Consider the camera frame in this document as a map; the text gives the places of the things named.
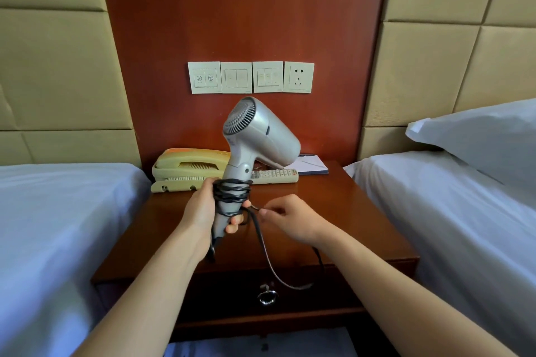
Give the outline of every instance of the notepad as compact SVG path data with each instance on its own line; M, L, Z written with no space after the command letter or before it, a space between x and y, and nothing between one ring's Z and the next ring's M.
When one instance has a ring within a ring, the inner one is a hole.
M293 168L299 175L327 174L329 171L318 156L300 154L295 162L285 168Z

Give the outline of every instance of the wooden nightstand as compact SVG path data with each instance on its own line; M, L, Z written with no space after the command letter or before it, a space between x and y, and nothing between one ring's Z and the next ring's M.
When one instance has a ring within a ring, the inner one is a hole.
M297 194L320 215L412 277L419 257L366 194L334 161L328 175L304 175L296 184L254 185L251 201L263 206L278 196ZM141 271L182 217L191 192L154 194L138 212L93 276L109 309ZM320 275L311 247L293 241L272 225L263 225L266 248L278 275L291 285L316 281L306 291L279 284L267 268L253 224L226 236L216 249L216 263L199 264L188 287L171 341L252 333L337 327L365 312L337 268L325 255ZM260 286L278 292L262 306Z

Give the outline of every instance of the light switch panel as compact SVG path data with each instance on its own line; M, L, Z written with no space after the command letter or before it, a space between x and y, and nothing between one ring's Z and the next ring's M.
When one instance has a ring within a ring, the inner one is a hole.
M315 64L311 62L285 61L283 91L290 93L311 93L312 74Z
M283 61L253 63L253 90L255 93L282 92Z
M251 62L221 62L221 90L223 93L253 92Z
M218 61L189 62L192 93L221 93L221 72Z

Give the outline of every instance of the white pillow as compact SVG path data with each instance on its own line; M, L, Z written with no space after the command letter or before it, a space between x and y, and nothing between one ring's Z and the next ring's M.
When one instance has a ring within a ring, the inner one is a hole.
M536 190L536 99L410 123L406 136L445 149L505 185Z

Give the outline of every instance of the wooden wall panel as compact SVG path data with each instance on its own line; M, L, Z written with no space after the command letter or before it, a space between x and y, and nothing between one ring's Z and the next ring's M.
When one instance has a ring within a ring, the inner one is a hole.
M144 166L169 147L227 149L243 95L192 95L188 61L314 62L312 94L257 94L303 152L355 159L382 0L106 0Z

